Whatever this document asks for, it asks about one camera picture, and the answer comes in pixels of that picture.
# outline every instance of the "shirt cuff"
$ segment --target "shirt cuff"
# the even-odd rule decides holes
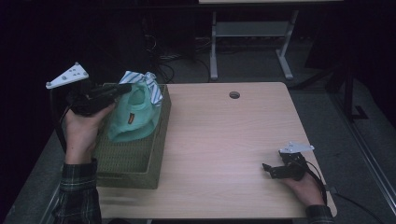
[[[64,164],[60,189],[76,191],[96,188],[97,160],[87,164]]]
[[[310,221],[326,221],[326,223],[334,223],[332,211],[326,205],[311,205],[305,209],[306,216]]]

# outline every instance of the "hole in table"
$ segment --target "hole in table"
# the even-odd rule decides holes
[[[237,91],[230,92],[230,97],[233,99],[238,99],[240,96],[241,96],[241,94],[239,94],[239,92],[237,92]]]

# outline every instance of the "plaid shirt sleeve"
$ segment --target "plaid shirt sleeve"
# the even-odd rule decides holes
[[[64,164],[59,200],[52,211],[54,223],[102,223],[96,170],[96,159],[89,164]]]
[[[305,209],[309,224],[334,224],[330,208],[326,205],[311,205]]]

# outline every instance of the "white striped cloth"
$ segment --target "white striped cloth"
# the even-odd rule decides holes
[[[149,92],[151,94],[151,103],[160,106],[163,101],[163,95],[161,94],[160,87],[155,81],[156,76],[150,72],[147,72],[145,75],[136,72],[126,71],[125,75],[120,81],[120,84],[123,83],[136,83],[144,81],[148,85]]]

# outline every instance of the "person's left hand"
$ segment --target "person's left hand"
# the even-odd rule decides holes
[[[96,135],[102,119],[110,113],[115,104],[109,105],[91,117],[82,117],[69,110],[65,116],[66,124],[66,164],[90,163],[95,148]]]

